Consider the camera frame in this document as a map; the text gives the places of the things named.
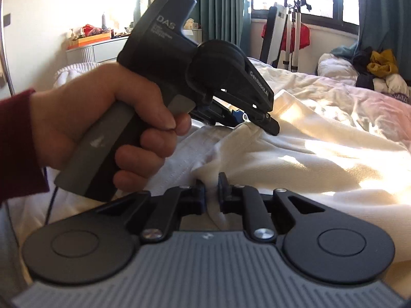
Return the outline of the dark red sleeve forearm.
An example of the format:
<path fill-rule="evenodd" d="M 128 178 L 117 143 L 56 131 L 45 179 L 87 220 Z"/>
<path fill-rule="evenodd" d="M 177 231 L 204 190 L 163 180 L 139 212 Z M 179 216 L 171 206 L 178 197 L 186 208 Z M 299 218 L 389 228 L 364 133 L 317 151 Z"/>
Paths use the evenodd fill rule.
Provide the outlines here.
<path fill-rule="evenodd" d="M 1 202 L 49 190 L 33 140 L 30 99 L 34 92 L 29 89 L 1 100 Z"/>

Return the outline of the person left hand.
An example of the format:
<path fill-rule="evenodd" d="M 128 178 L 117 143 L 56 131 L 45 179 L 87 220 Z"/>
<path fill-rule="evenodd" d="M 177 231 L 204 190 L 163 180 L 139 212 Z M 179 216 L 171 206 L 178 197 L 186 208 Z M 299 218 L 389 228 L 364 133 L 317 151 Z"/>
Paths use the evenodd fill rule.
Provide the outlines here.
<path fill-rule="evenodd" d="M 88 128 L 120 100 L 150 125 L 140 147 L 123 145 L 116 151 L 120 170 L 115 186 L 125 193 L 142 190 L 164 165 L 177 138 L 191 127 L 188 114 L 172 115 L 153 82 L 117 63 L 99 66 L 62 87 L 30 97 L 33 142 L 40 167 L 60 170 Z"/>

